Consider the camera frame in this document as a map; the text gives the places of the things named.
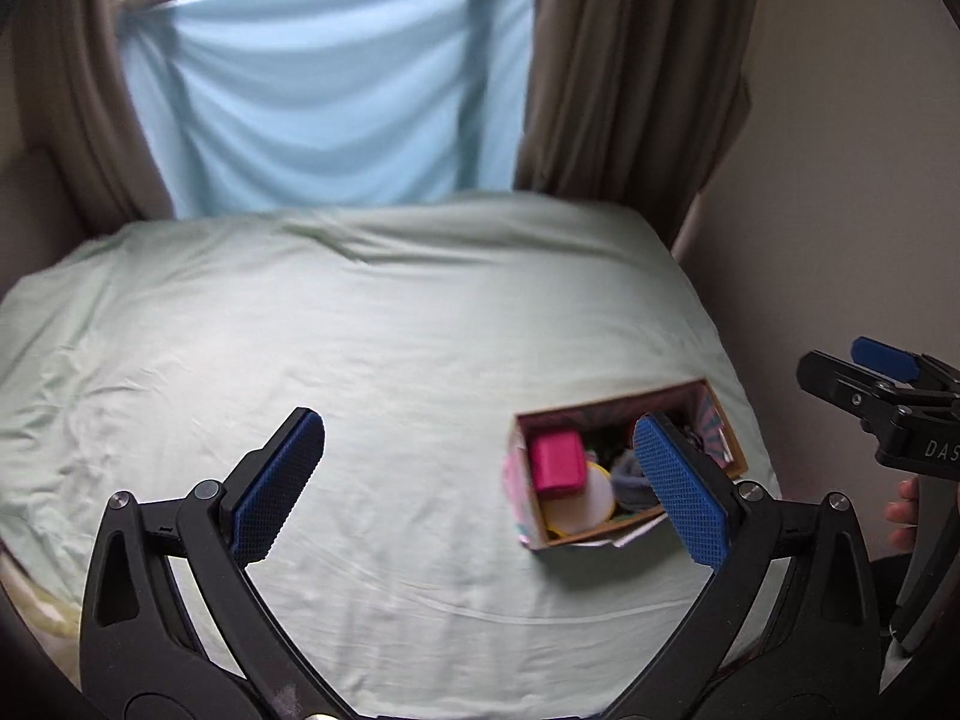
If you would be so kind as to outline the person's right hand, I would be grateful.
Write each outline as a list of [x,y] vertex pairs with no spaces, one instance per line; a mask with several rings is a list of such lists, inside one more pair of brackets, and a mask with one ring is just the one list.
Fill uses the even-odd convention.
[[884,518],[892,527],[889,543],[902,553],[914,550],[919,514],[919,479],[916,476],[903,479],[896,489],[898,497],[887,504]]

